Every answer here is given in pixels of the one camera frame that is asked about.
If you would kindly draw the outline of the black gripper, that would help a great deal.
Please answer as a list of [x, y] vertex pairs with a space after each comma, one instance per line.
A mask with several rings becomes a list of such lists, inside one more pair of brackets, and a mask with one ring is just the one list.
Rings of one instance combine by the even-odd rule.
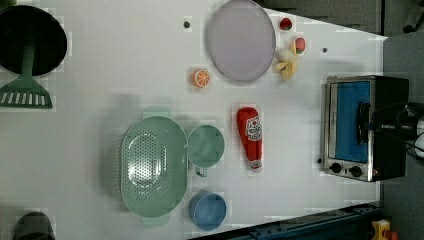
[[401, 102], [383, 106], [372, 113], [369, 129], [400, 140], [415, 140], [423, 132], [423, 104]]

